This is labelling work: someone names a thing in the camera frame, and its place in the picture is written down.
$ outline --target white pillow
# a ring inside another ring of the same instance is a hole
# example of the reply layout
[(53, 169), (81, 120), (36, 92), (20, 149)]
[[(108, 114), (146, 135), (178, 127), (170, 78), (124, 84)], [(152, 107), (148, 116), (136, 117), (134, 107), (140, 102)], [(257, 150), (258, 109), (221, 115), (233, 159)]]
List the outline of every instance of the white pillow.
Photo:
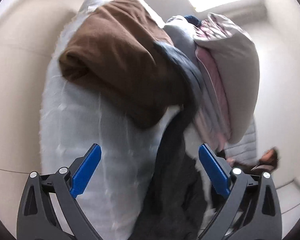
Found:
[[(168, 112), (155, 127), (141, 131), (106, 98), (62, 77), (58, 58), (68, 41), (88, 12), (108, 1), (111, 0), (85, 0), (57, 42), (42, 99), (41, 160), (43, 174), (55, 173), (98, 143), (102, 159), (77, 201), (103, 239), (125, 240), (141, 211), (157, 148), (173, 112)], [(163, 26), (162, 19), (143, 0), (140, 2), (157, 24)], [(56, 213), (61, 226), (66, 228), (61, 211)]]
[(229, 143), (239, 142), (249, 127), (259, 90), (259, 58), (250, 36), (223, 15), (209, 13), (194, 41), (209, 49), (225, 89), (230, 117)]

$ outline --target dark jacket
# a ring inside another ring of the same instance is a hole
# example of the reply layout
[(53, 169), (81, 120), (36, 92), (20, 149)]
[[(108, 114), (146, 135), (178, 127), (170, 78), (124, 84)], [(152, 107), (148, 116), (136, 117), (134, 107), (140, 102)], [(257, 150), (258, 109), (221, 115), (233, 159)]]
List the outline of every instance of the dark jacket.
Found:
[(152, 181), (129, 240), (195, 240), (207, 202), (195, 160), (186, 154), (183, 133), (200, 104), (202, 77), (181, 51), (162, 42), (154, 45), (183, 77), (188, 100), (164, 131)]

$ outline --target folded brown cloth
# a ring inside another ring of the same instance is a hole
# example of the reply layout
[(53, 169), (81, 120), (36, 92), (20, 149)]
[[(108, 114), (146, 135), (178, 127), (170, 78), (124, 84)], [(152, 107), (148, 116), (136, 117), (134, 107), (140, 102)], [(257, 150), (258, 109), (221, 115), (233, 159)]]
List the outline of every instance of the folded brown cloth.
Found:
[(173, 44), (138, 0), (114, 0), (84, 21), (60, 56), (60, 68), (66, 79), (100, 91), (148, 128), (167, 106), (186, 100), (183, 78), (154, 49), (155, 41)]

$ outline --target white sheet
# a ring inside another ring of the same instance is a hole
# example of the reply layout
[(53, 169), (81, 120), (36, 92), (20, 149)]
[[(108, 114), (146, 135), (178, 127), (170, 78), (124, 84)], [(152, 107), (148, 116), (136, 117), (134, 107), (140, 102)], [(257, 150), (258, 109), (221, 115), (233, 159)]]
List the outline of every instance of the white sheet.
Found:
[[(111, 0), (86, 0), (78, 15), (62, 31), (49, 64), (41, 110), (42, 173), (55, 173), (83, 156), (93, 143), (102, 159), (86, 191), (77, 197), (83, 212), (104, 240), (125, 240), (141, 210), (152, 177), (165, 125), (174, 111), (147, 130), (138, 130), (100, 94), (66, 81), (58, 58), (90, 11)], [(143, 1), (152, 18), (162, 19)], [(60, 221), (66, 228), (64, 219)]]

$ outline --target blue gripper pad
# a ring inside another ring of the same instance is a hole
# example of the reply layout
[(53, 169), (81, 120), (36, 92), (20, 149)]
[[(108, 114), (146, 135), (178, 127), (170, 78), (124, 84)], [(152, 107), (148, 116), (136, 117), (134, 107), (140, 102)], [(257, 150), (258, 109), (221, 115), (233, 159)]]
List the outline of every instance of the blue gripper pad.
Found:
[(84, 192), (100, 160), (101, 148), (96, 144), (81, 163), (75, 174), (72, 176), (72, 187), (70, 194), (74, 198)]
[(229, 178), (207, 144), (202, 144), (199, 147), (199, 160), (216, 192), (227, 199), (230, 194)]

